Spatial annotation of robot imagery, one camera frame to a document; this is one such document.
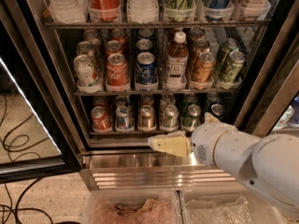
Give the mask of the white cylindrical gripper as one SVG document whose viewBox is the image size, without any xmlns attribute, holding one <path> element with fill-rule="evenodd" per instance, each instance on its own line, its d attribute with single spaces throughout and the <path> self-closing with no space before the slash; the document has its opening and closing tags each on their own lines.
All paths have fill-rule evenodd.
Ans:
<svg viewBox="0 0 299 224">
<path fill-rule="evenodd" d="M 238 174 L 261 138 L 219 122 L 209 112 L 204 118 L 205 123 L 192 132 L 192 144 L 184 131 L 175 131 L 150 137 L 149 147 L 177 157 L 187 157 L 193 151 L 201 163 L 229 174 Z"/>
</svg>

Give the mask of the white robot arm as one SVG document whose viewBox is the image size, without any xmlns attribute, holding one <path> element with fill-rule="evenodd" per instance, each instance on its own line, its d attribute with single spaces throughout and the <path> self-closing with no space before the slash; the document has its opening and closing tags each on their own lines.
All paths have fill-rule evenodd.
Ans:
<svg viewBox="0 0 299 224">
<path fill-rule="evenodd" d="M 149 146 L 178 157 L 193 154 L 201 163 L 223 170 L 241 186 L 283 214 L 299 216 L 299 138 L 240 132 L 205 113 L 205 122 L 188 137 L 183 131 L 152 136 Z"/>
</svg>

